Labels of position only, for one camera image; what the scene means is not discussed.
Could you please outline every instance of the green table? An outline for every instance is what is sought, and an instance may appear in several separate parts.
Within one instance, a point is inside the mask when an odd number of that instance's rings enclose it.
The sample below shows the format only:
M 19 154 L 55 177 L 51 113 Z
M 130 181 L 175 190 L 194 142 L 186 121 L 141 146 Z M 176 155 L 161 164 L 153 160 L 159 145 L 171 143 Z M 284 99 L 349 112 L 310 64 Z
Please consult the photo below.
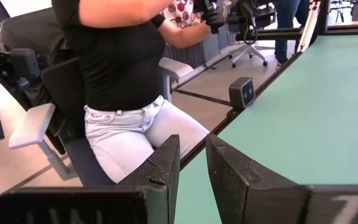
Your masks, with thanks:
M 358 35 L 320 36 L 219 137 L 298 184 L 358 184 Z M 221 224 L 202 151 L 177 224 Z

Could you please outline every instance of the black t-shirt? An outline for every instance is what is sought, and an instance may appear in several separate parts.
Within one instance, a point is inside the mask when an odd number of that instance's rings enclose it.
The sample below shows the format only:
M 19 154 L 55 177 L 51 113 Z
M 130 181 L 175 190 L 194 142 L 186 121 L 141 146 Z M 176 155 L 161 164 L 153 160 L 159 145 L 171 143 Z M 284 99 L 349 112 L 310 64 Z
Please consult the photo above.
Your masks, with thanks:
M 69 46 L 80 58 L 86 104 L 95 110 L 138 110 L 161 94 L 158 63 L 165 41 L 161 15 L 131 27 L 95 29 L 80 25 L 80 0 L 52 0 Z

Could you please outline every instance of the hand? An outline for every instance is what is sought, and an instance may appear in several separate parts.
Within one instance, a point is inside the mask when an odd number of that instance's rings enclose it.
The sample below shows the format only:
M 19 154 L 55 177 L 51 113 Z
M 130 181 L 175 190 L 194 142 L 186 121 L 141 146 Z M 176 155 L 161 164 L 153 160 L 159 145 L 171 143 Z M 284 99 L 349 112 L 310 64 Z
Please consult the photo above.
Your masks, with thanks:
M 203 14 L 202 20 L 210 27 L 219 28 L 226 23 L 226 9 L 221 0 L 215 2 L 216 9 L 210 13 Z

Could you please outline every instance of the white armrest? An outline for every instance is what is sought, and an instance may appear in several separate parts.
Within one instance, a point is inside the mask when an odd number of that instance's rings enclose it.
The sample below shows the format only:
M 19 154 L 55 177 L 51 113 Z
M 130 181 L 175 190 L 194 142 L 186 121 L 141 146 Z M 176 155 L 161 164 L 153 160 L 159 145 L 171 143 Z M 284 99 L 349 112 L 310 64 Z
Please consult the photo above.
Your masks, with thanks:
M 164 74 L 175 79 L 179 79 L 193 71 L 190 65 L 165 57 L 161 58 L 160 68 Z
M 22 123 L 15 129 L 9 139 L 10 149 L 19 149 L 44 141 L 55 105 L 47 103 L 29 109 Z

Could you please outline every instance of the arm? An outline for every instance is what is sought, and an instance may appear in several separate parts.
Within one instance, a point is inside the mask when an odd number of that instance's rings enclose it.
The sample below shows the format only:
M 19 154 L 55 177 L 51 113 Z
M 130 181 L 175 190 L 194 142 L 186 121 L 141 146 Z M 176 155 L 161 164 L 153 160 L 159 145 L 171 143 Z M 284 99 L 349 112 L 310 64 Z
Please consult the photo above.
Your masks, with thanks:
M 209 34 L 209 29 L 205 22 L 181 29 L 168 19 L 164 20 L 158 30 L 167 43 L 172 44 L 177 48 L 185 48 L 195 45 Z
M 94 28 L 135 26 L 149 21 L 172 0 L 52 0 L 63 24 Z

